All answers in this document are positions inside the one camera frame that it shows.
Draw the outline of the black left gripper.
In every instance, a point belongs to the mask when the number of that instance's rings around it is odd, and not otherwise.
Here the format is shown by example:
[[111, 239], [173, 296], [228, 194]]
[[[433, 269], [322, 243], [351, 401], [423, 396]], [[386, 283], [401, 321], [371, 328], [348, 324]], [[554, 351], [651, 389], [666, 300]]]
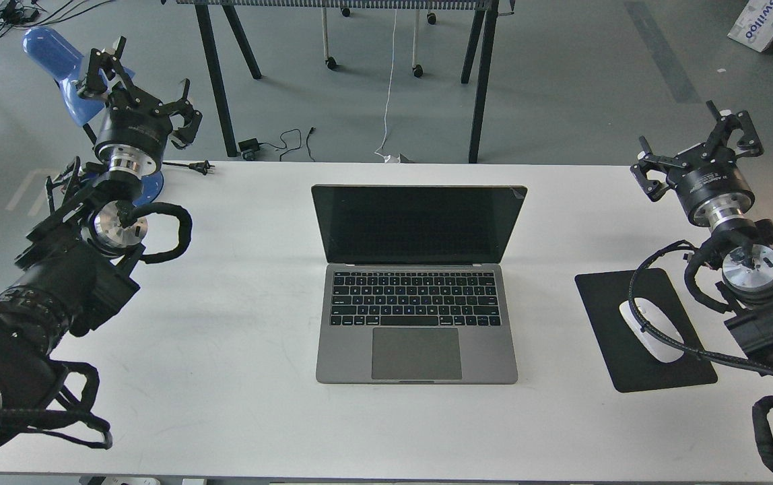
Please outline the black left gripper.
[[[132, 77], [135, 72], [121, 63], [126, 37], [119, 37], [112, 47], [93, 48], [86, 57], [79, 79], [77, 96], [82, 100], [106, 102], [108, 95], [119, 87], [133, 106], [139, 106], [139, 95]], [[201, 111], [189, 99], [190, 79], [180, 81], [180, 98], [163, 102], [153, 110], [141, 112], [134, 108], [107, 108], [94, 144], [98, 160], [110, 169], [125, 169], [140, 175], [159, 171], [170, 135], [171, 144], [185, 150], [193, 144], [201, 126]], [[181, 126], [172, 129], [169, 119], [180, 116]]]

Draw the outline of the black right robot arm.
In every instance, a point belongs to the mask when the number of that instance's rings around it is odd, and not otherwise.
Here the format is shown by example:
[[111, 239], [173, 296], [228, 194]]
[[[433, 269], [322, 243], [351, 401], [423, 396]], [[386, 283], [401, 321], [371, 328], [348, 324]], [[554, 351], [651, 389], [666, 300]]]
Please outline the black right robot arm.
[[[674, 191], [689, 223], [705, 227], [710, 236], [700, 246], [677, 240], [643, 261], [628, 284], [626, 313], [636, 320], [640, 335], [703, 361], [773, 377], [773, 221], [747, 218], [755, 193], [737, 168], [738, 160], [761, 156], [764, 148], [746, 110], [721, 112], [712, 101], [706, 105], [715, 121], [706, 141], [675, 156], [659, 156], [641, 136], [642, 151], [630, 170], [651, 201]], [[635, 285], [640, 274], [675, 251], [690, 253], [684, 282], [692, 298], [717, 313], [733, 314], [725, 326], [743, 357], [679, 343], [639, 313]], [[751, 417], [758, 454], [773, 473], [772, 410], [773, 396], [765, 396], [753, 405]]]

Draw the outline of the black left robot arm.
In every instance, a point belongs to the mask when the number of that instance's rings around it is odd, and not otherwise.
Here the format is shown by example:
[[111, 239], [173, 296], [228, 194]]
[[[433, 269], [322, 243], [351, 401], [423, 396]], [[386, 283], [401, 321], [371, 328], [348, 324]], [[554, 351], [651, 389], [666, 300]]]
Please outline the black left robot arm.
[[65, 93], [101, 102], [104, 120], [89, 133], [97, 162], [75, 158], [46, 190], [64, 189], [60, 206], [28, 234], [18, 255], [23, 276], [0, 293], [0, 447], [22, 433], [63, 438], [77, 422], [98, 441], [70, 438], [93, 449], [112, 446], [110, 426], [93, 414], [98, 371], [84, 362], [55, 361], [61, 338], [88, 334], [114, 317], [136, 294], [137, 262], [174, 260], [189, 248], [189, 212], [164, 202], [137, 204], [141, 180], [161, 168], [168, 142], [193, 143], [202, 114], [189, 100], [188, 79], [173, 102], [137, 87], [121, 63], [125, 37], [110, 49], [81, 56], [57, 32], [33, 28], [24, 51], [47, 55], [42, 64]]

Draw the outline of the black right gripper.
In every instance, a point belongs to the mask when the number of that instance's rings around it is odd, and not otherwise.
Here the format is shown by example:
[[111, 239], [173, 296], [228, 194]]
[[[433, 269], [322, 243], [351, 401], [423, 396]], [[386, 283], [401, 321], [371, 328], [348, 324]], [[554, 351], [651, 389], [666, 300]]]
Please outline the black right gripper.
[[[706, 101], [706, 106], [715, 126], [705, 148], [691, 147], [675, 157], [658, 156], [645, 136], [639, 136], [642, 151], [632, 165], [632, 175], [651, 202], [658, 202], [667, 191], [674, 191], [689, 223], [699, 227], [716, 224], [707, 203], [717, 197], [737, 203], [741, 213], [751, 209], [755, 193], [735, 162], [764, 154], [761, 138], [746, 110], [723, 114], [711, 100]], [[735, 148], [730, 148], [734, 132], [741, 134]]]

